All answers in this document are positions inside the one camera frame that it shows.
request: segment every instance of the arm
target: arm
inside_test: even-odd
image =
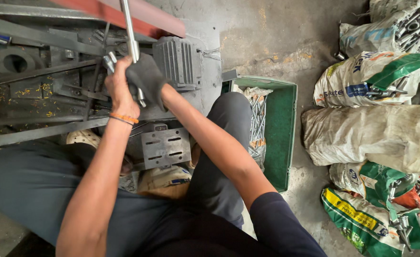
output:
[[[256,161],[234,137],[203,116],[170,85],[164,85],[161,97],[210,160],[231,180],[248,209],[260,195],[276,192]]]
[[[105,80],[113,112],[138,118],[140,109],[130,96],[125,70],[130,58],[119,60],[115,74]],[[132,126],[116,119],[104,136],[64,215],[56,256],[105,256],[107,230],[115,205],[118,180]]]

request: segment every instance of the black glove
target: black glove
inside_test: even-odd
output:
[[[151,103],[166,112],[162,104],[161,90],[169,80],[162,75],[151,55],[141,53],[137,63],[126,69],[126,78],[131,94],[136,94],[135,87],[138,87]]]

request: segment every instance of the concrete floor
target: concrete floor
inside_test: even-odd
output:
[[[368,10],[368,0],[148,0],[164,11],[213,23],[220,31],[224,71],[274,77],[298,84],[297,126],[289,190],[283,193],[301,224],[331,257],[361,256],[330,221],[320,202],[330,183],[327,167],[316,167],[301,143],[300,114],[313,108],[313,90],[337,61],[338,24],[368,22],[351,13]],[[254,235],[245,211],[244,231]],[[0,215],[0,256],[24,229]]]

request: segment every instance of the forearm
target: forearm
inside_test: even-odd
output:
[[[106,231],[131,129],[127,123],[109,120],[93,161],[66,209],[57,256],[105,255],[99,250],[105,249]]]
[[[164,105],[193,135],[210,160],[232,181],[248,209],[260,195],[276,192],[250,154],[234,137],[203,116],[170,85],[163,87],[161,95]]]

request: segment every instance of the dark trousers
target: dark trousers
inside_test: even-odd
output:
[[[216,100],[208,119],[248,150],[251,114],[248,100],[230,92]],[[0,150],[0,211],[56,245],[67,205],[93,155],[94,148],[83,143],[30,143]],[[161,221],[183,206],[194,213],[219,215],[238,227],[243,224],[241,196],[202,152],[184,201],[118,190],[110,218],[107,256],[131,255],[154,234]]]

